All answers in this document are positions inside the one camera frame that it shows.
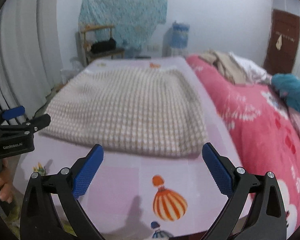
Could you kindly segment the person's left hand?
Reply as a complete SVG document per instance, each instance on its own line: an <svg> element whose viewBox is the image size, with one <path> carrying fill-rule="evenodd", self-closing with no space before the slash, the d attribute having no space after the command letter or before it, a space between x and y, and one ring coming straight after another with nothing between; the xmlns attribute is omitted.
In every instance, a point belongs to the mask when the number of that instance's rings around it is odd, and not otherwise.
<svg viewBox="0 0 300 240"><path fill-rule="evenodd" d="M11 204L13 200L12 177L7 158L2 160L0 172L0 200L8 204Z"/></svg>

